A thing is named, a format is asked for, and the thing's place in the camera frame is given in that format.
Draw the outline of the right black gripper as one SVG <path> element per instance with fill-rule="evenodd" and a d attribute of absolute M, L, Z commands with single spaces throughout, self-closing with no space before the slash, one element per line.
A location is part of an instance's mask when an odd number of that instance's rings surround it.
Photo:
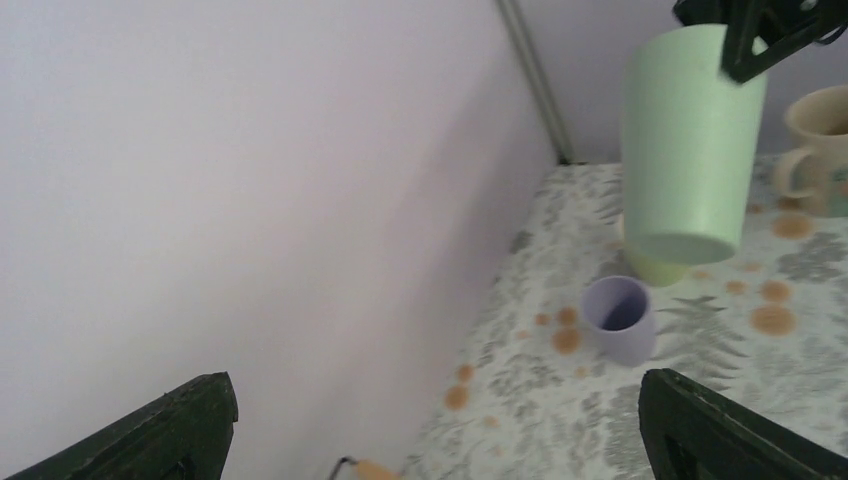
<path fill-rule="evenodd" d="M 727 24 L 721 68 L 739 84 L 847 31 L 847 0 L 676 0 L 672 14 L 682 26 Z"/>

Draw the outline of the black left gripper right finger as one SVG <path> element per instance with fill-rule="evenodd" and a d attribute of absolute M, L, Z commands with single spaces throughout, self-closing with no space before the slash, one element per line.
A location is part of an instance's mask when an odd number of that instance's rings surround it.
<path fill-rule="evenodd" d="M 845 479 L 847 458 L 675 370 L 650 369 L 639 430 L 656 479 Z"/>

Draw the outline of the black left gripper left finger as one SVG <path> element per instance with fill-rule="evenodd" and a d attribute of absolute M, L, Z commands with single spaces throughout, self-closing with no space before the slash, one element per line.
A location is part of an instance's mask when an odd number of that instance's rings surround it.
<path fill-rule="evenodd" d="M 11 477 L 219 479 L 237 421 L 229 374 L 204 374 Z"/>

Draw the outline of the mint green tumbler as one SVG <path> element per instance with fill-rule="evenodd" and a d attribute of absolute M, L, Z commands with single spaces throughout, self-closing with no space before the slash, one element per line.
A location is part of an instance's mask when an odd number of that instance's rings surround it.
<path fill-rule="evenodd" d="M 635 50 L 621 115 L 626 241 L 661 261 L 724 261 L 740 247 L 767 77 L 721 69 L 722 24 L 687 26 Z"/>

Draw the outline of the lilac plastic cup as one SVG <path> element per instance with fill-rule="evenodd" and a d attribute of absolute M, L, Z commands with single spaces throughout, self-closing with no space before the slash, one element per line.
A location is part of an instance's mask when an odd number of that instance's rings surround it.
<path fill-rule="evenodd" d="M 656 321 L 650 293 L 629 276 L 591 283 L 579 302 L 581 318 L 605 356 L 622 366 L 647 362 L 656 347 Z"/>

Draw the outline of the beige floral mug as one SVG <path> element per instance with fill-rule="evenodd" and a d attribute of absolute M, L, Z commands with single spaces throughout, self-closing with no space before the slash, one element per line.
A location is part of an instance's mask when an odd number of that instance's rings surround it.
<path fill-rule="evenodd" d="M 773 185 L 819 217 L 847 215 L 847 87 L 809 93 L 784 114 L 796 148 L 781 156 Z"/>

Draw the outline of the light green mug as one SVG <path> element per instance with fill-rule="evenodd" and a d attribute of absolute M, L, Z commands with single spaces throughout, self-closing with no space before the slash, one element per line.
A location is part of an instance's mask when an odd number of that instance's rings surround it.
<path fill-rule="evenodd" d="M 688 265 L 664 262 L 650 257 L 629 245 L 623 249 L 624 257 L 635 274 L 647 285 L 667 287 L 680 281 L 689 270 Z"/>

